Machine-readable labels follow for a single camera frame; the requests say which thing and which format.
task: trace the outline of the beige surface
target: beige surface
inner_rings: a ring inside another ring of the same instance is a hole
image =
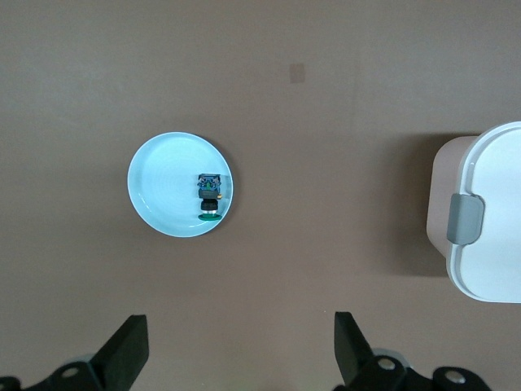
[[[519,36],[516,1],[2,0],[0,372],[30,385],[144,313],[135,390],[329,390],[351,310],[426,376],[519,389],[521,307],[460,293],[424,228],[437,149],[519,120]],[[234,172],[199,238],[127,195],[172,130]]]

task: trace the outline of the silver bolt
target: silver bolt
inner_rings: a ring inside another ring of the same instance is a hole
[[[445,377],[456,384],[463,384],[466,382],[465,376],[458,371],[447,371]]]
[[[386,371],[392,371],[394,368],[396,368],[396,364],[389,358],[381,358],[378,360],[378,365],[380,365],[380,368],[385,369]]]
[[[80,370],[78,368],[75,368],[75,367],[68,368],[65,371],[63,371],[62,377],[63,378],[73,377],[73,376],[77,375],[79,371]]]

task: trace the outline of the plate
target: plate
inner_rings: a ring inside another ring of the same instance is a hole
[[[200,174],[220,174],[220,220],[202,221]],[[164,133],[144,143],[130,162],[130,200],[139,216],[166,235],[189,238],[215,228],[230,209],[234,182],[222,154],[208,141],[183,132]]]

